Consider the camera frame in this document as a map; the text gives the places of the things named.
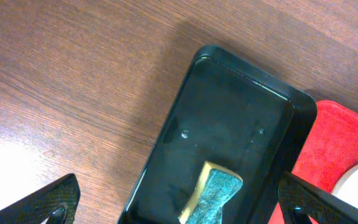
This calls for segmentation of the green and yellow sponge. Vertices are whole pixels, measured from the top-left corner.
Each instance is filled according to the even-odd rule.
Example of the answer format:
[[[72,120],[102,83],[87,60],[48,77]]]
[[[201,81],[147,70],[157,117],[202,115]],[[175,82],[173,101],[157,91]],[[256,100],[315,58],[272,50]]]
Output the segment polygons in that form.
[[[235,172],[206,161],[195,189],[181,211],[181,224],[221,224],[223,208],[242,188],[243,179]]]

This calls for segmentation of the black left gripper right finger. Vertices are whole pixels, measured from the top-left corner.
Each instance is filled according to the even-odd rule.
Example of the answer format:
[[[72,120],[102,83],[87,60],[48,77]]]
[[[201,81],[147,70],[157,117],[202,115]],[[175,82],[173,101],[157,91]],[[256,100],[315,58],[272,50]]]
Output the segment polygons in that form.
[[[358,224],[358,208],[285,172],[278,186],[278,202],[286,224]]]

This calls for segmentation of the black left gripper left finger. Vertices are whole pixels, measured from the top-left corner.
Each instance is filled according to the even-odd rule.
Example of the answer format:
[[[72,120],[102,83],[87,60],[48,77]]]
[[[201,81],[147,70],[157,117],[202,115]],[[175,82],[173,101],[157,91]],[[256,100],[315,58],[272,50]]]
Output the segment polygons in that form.
[[[75,174],[67,174],[0,210],[0,223],[72,224],[80,201]]]

